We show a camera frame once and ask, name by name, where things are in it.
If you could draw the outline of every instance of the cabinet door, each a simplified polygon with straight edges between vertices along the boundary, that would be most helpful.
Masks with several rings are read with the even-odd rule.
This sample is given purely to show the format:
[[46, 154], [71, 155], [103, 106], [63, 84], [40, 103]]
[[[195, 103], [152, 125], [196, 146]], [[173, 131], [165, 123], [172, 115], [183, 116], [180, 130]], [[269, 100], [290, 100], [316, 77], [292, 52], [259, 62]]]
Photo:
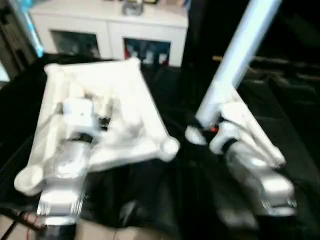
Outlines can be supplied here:
[[114, 59], [121, 60], [134, 53], [139, 58], [142, 56], [142, 61], [157, 63], [168, 61], [170, 66], [179, 67], [181, 65], [187, 28], [109, 22], [108, 31]]
[[112, 58], [104, 21], [33, 14], [32, 20], [46, 53]]

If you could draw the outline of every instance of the floor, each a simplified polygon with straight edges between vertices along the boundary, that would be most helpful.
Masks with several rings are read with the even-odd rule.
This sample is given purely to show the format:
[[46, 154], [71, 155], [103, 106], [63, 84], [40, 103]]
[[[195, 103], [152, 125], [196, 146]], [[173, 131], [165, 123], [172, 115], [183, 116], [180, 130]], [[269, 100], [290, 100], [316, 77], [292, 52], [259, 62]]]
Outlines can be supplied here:
[[[30, 216], [29, 221], [33, 221], [35, 216]], [[12, 220], [5, 216], [0, 216], [0, 237], [7, 231]], [[129, 227], [115, 231], [112, 228], [104, 227], [96, 223], [81, 220], [76, 239], [91, 240], [169, 240], [163, 234], [150, 229]], [[7, 240], [33, 240], [35, 233], [25, 226], [18, 224]]]

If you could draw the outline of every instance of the white pole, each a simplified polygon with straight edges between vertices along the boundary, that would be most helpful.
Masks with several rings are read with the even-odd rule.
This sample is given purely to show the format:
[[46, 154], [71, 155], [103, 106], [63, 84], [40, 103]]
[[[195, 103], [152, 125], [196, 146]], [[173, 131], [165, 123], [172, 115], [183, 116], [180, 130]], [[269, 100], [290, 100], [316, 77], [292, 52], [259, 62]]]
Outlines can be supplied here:
[[[229, 44], [211, 85], [196, 113], [196, 118], [204, 128], [215, 124], [219, 116], [219, 103], [231, 94], [230, 86], [241, 83], [252, 57], [256, 53], [281, 0], [251, 0], [242, 16], [236, 32]], [[199, 134], [190, 131], [186, 137], [191, 142], [203, 142]]]

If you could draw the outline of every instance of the white plastic part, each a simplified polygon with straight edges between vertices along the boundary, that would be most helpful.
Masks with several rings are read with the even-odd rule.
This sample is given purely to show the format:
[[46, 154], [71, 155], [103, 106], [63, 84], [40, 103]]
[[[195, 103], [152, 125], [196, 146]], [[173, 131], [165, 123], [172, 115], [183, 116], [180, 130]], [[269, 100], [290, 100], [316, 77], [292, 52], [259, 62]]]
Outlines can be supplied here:
[[14, 179], [14, 187], [27, 196], [33, 196], [41, 192], [43, 180], [43, 168], [40, 165], [31, 165], [17, 174]]
[[185, 138], [188, 139], [191, 143], [197, 145], [207, 145], [207, 141], [202, 136], [201, 132], [194, 126], [187, 126], [185, 130]]
[[219, 112], [223, 118], [236, 123], [236, 125], [230, 122], [220, 123], [219, 131], [209, 145], [210, 150], [215, 154], [222, 154], [224, 143], [228, 139], [234, 138], [247, 143], [261, 153], [270, 167], [277, 168], [284, 164], [285, 157], [272, 144], [237, 91], [232, 89], [230, 92], [232, 100], [229, 99], [228, 102], [220, 104]]
[[[180, 144], [163, 124], [140, 72], [140, 61], [57, 65], [45, 67], [48, 75], [38, 125], [27, 167], [15, 179], [26, 195], [41, 191], [42, 167], [52, 158], [62, 139], [79, 129], [88, 132], [94, 122], [82, 112], [111, 117], [108, 131], [93, 134], [98, 144], [87, 162], [90, 171], [159, 158], [172, 160]], [[91, 95], [91, 100], [84, 99]], [[63, 104], [64, 115], [56, 115]]]

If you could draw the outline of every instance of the glass cabinet door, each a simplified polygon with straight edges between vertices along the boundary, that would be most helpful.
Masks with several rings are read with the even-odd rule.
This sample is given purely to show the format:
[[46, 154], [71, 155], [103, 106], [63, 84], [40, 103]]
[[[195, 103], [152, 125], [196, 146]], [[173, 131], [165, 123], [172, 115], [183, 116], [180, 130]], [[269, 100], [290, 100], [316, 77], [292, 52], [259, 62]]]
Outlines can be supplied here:
[[144, 64], [168, 65], [171, 43], [125, 37], [124, 58], [136, 57]]
[[100, 58], [95, 34], [52, 30], [51, 35], [58, 53]]

